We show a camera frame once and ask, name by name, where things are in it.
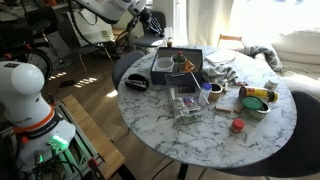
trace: gray box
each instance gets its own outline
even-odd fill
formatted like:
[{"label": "gray box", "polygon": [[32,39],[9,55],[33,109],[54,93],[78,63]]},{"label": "gray box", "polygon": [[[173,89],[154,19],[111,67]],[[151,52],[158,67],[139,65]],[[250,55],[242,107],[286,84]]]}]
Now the gray box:
[{"label": "gray box", "polygon": [[177,71],[175,72],[160,72],[156,71],[155,62],[160,57],[171,57],[178,53],[178,51],[182,51],[182,55],[187,57],[187,60],[189,60],[194,66],[195,69],[193,71],[194,76],[198,80],[198,83],[202,83],[202,66],[203,66],[203,55],[201,49],[187,49],[187,48],[167,48],[167,47],[160,47],[158,49],[158,52],[153,60],[153,63],[151,65],[150,69],[150,76],[152,84],[157,85],[166,85],[166,74],[172,74],[172,73],[179,73]]}]

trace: bicycle wheel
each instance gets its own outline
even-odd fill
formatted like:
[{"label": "bicycle wheel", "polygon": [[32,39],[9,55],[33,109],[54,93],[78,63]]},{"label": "bicycle wheel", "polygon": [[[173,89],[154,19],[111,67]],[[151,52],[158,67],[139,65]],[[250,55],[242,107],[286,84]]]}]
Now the bicycle wheel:
[{"label": "bicycle wheel", "polygon": [[52,73],[51,60],[49,59],[47,54],[40,49],[33,49],[31,51],[28,51],[24,55],[24,58],[23,59],[18,58],[18,61],[33,64],[36,67],[38,67],[43,73],[45,82],[47,82],[51,76],[51,73]]}]

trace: marble tabletop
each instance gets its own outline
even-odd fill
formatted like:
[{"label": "marble tabletop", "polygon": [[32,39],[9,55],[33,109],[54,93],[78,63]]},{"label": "marble tabletop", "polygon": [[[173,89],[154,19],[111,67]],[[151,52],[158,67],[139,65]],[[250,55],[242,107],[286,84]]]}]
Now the marble tabletop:
[{"label": "marble tabletop", "polygon": [[[202,49],[203,57],[218,49],[209,46],[184,46]],[[261,121],[252,120],[243,113],[225,113],[215,110],[217,103],[233,106],[238,101],[239,87],[230,87],[218,102],[202,108],[202,121],[192,124],[174,124],[174,116],[165,86],[153,85],[150,67],[156,52],[147,54],[124,74],[118,88],[118,105],[130,130],[155,151],[185,164],[211,168],[240,167],[265,159],[283,147],[296,125],[296,106],[284,82],[276,91],[279,99],[269,103],[271,112]],[[261,61],[236,53],[236,60],[225,66],[236,70],[239,81],[263,87],[270,78],[276,78],[271,68]],[[204,60],[204,68],[211,66]],[[147,91],[138,92],[125,86],[130,74],[148,78]],[[234,118],[242,118],[246,126],[241,133],[229,130]]]}]

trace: blanket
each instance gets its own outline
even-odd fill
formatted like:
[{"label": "blanket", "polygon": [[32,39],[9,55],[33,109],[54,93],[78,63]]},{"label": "blanket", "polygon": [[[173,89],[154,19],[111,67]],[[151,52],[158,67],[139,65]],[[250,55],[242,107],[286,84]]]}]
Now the blanket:
[{"label": "blanket", "polygon": [[267,63],[273,71],[280,71],[282,69],[282,63],[277,52],[271,45],[244,43],[243,48],[239,49],[239,52],[251,57],[254,57],[258,53],[263,53],[266,56]]}]

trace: small box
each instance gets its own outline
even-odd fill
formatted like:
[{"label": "small box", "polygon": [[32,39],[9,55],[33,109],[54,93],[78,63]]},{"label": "small box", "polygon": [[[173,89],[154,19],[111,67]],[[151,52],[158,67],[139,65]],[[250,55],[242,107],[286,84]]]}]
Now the small box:
[{"label": "small box", "polygon": [[192,73],[166,74],[165,79],[175,125],[201,121],[201,106],[197,103],[201,89]]},{"label": "small box", "polygon": [[152,84],[165,85],[166,84],[166,79],[165,79],[166,74],[179,73],[178,71],[174,71],[174,72],[156,71],[156,66],[155,66],[156,60],[158,58],[171,57],[171,56],[177,54],[178,51],[182,51],[183,56],[187,57],[187,60],[189,60],[195,66],[193,74],[199,83],[202,82],[203,55],[202,55],[201,49],[160,47],[158,49],[158,52],[153,60],[153,63],[151,65],[151,69],[150,69],[150,76],[151,76]]}]

